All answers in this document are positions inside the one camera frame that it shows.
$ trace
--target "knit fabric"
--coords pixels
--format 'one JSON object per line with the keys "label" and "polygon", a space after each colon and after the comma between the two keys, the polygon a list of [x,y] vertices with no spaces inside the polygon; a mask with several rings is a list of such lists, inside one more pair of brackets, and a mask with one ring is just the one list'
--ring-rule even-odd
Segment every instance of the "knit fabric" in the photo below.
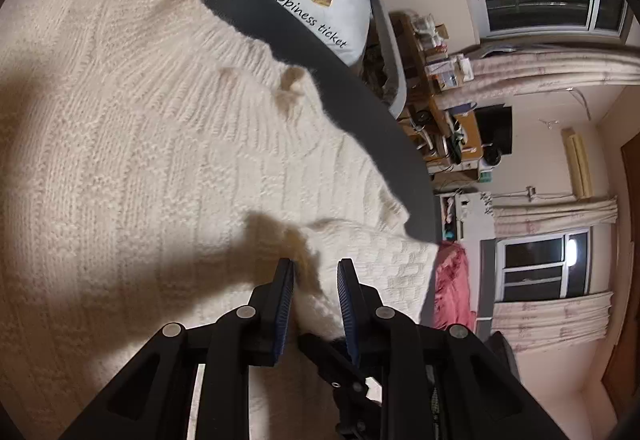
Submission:
{"label": "knit fabric", "polygon": [[[0,41],[0,400],[28,440],[163,324],[247,303],[279,257],[299,328],[343,333],[343,257],[418,317],[436,246],[404,236],[310,75],[201,0],[6,0]],[[289,343],[252,370],[252,439],[333,438],[330,389]]]}

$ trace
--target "checkered knit pattern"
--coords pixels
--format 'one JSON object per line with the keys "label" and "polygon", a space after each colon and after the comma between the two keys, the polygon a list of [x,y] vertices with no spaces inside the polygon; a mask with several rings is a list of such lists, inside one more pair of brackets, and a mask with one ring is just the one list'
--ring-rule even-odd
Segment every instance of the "checkered knit pattern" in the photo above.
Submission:
{"label": "checkered knit pattern", "polygon": [[[310,75],[201,0],[6,0],[0,41],[0,400],[28,440],[166,322],[245,304],[279,257],[300,328],[342,333],[343,257],[417,318],[436,246],[404,236]],[[252,372],[252,439],[332,438],[329,389],[290,344]]]}

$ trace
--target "pink blanket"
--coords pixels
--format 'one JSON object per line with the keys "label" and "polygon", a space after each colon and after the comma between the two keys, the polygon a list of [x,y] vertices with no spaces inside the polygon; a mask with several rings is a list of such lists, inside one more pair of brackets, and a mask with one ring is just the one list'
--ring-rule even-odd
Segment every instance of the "pink blanket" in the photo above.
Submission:
{"label": "pink blanket", "polygon": [[442,242],[436,256],[436,296],[434,328],[460,323],[474,330],[476,313],[469,305],[469,263],[465,248]]}

